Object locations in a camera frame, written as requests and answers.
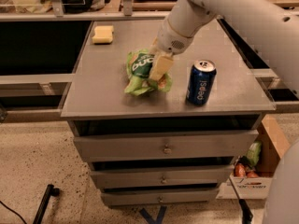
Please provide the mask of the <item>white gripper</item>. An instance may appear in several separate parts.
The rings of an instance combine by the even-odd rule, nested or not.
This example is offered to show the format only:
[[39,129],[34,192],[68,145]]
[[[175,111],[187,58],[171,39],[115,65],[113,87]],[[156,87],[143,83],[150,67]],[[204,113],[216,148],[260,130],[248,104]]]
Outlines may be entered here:
[[[183,53],[192,43],[192,37],[185,37],[172,29],[168,20],[164,20],[160,30],[149,47],[149,54],[155,54],[159,49],[174,55]],[[149,72],[151,80],[158,81],[172,67],[174,63],[171,54],[156,54]]]

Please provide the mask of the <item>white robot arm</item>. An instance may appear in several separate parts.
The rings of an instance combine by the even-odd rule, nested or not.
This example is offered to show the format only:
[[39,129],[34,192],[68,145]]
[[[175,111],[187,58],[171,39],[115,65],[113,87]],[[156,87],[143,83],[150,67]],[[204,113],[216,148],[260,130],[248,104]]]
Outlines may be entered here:
[[[225,19],[296,96],[299,95],[299,18],[266,0],[178,0],[149,52],[149,73],[160,79],[197,31],[214,16]],[[289,147],[273,176],[263,224],[299,224],[299,143]]]

